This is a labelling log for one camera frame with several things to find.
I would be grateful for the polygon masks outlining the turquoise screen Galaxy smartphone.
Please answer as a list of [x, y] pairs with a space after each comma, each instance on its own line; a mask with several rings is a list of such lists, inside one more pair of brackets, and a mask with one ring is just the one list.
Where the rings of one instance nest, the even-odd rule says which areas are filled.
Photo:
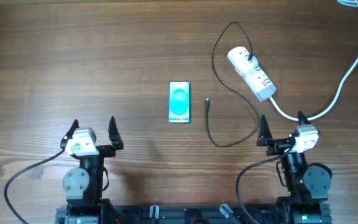
[[168, 122], [190, 122], [190, 83], [170, 82], [168, 94]]

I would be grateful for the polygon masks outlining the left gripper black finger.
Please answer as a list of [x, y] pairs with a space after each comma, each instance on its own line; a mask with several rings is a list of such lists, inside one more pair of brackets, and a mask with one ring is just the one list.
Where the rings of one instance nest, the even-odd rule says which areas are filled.
[[124, 149], [124, 143], [117, 129], [117, 124], [114, 116], [111, 116], [111, 119], [109, 121], [108, 138], [115, 150]]
[[77, 119], [74, 120], [73, 124], [71, 125], [70, 129], [67, 131], [67, 133], [64, 135], [62, 140], [60, 141], [60, 148], [64, 149], [67, 146], [67, 143], [70, 139], [73, 139], [73, 134], [75, 130], [79, 128], [79, 122]]

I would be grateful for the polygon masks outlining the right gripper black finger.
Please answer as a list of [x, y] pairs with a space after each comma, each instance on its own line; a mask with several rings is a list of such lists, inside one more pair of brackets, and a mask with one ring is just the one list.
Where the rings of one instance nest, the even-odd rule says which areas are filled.
[[302, 111], [298, 112], [298, 124], [301, 125], [309, 125], [311, 122], [308, 120], [308, 118], [303, 114]]
[[267, 122], [267, 119], [265, 115], [263, 114], [260, 118], [260, 129], [259, 129], [259, 135], [257, 138], [257, 146], [263, 147], [263, 146], [270, 146], [273, 144], [273, 137], [270, 132], [270, 128]]

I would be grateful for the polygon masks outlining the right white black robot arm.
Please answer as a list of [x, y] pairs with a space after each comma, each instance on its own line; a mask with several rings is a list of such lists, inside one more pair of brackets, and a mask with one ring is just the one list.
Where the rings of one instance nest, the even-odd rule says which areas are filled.
[[266, 223], [333, 222], [331, 210], [325, 201], [333, 177], [332, 170], [321, 163], [307, 163], [305, 152], [316, 147], [320, 131], [306, 116], [298, 113], [298, 126], [287, 138], [274, 139], [265, 116], [261, 116], [257, 145], [267, 147], [268, 156], [278, 156], [276, 163], [280, 183], [287, 188], [288, 196], [279, 197]]

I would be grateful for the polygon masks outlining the white two-socket power strip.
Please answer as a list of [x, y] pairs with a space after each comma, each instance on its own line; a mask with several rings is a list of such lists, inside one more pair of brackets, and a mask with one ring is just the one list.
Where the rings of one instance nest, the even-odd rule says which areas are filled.
[[[234, 60], [243, 55], [248, 57], [248, 60], [251, 60], [252, 57], [255, 57], [251, 57], [251, 53], [245, 47], [235, 47], [228, 52], [227, 58], [234, 67]], [[259, 101], [268, 100], [277, 90], [276, 86], [262, 70], [260, 65], [258, 65], [252, 72], [240, 76], [244, 79], [245, 83], [249, 86]]]

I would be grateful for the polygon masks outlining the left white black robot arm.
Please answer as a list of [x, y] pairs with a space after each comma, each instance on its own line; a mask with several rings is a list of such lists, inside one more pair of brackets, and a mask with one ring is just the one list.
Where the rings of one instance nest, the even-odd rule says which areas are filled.
[[56, 211], [55, 223], [122, 222], [110, 200], [102, 198], [103, 191], [109, 186], [103, 184], [103, 177], [108, 176], [104, 159], [114, 157], [117, 150], [124, 148], [114, 117], [109, 121], [108, 138], [110, 144], [97, 146], [94, 130], [80, 128], [78, 120], [74, 120], [61, 140], [60, 147], [80, 164], [63, 177], [67, 206]]

